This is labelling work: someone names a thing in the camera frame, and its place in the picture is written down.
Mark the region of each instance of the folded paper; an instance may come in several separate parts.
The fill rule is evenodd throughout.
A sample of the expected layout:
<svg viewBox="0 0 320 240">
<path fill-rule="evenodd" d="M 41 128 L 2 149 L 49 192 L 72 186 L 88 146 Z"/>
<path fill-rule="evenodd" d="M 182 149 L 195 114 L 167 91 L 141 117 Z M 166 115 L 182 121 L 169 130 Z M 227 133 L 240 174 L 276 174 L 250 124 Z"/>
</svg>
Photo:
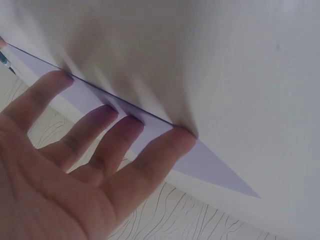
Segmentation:
<svg viewBox="0 0 320 240">
<path fill-rule="evenodd" d="M 50 71 L 59 70 L 58 67 L 12 45 L 9 45 L 8 48 L 39 77 Z M 74 84 L 60 95 L 83 114 L 87 114 L 91 110 L 107 104 L 113 106 L 118 111 L 119 116 L 116 122 L 127 115 L 132 115 L 145 124 L 144 131 L 131 147 L 136 154 L 139 154 L 151 140 L 173 128 L 172 124 L 105 90 L 97 88 L 84 79 L 80 79 L 74 75 L 73 78 Z M 247 183 L 200 140 L 196 142 L 195 147 L 187 155 L 175 164 L 173 169 L 199 180 L 259 198 L 258 194 Z"/>
</svg>

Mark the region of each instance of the hand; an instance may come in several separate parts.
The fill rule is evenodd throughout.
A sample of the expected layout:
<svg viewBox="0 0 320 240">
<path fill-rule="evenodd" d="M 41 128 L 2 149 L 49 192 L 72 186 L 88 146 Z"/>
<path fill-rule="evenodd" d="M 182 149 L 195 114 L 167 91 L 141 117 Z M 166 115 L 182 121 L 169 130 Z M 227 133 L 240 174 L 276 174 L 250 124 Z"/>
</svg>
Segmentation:
<svg viewBox="0 0 320 240">
<path fill-rule="evenodd" d="M 104 240 L 195 144 L 194 136 L 176 127 L 117 172 L 144 128 L 127 116 L 104 135 L 89 163 L 67 174 L 117 118 L 112 108 L 98 107 L 60 141 L 35 149 L 28 130 L 72 83 L 63 72 L 50 72 L 0 113 L 1 239 Z"/>
</svg>

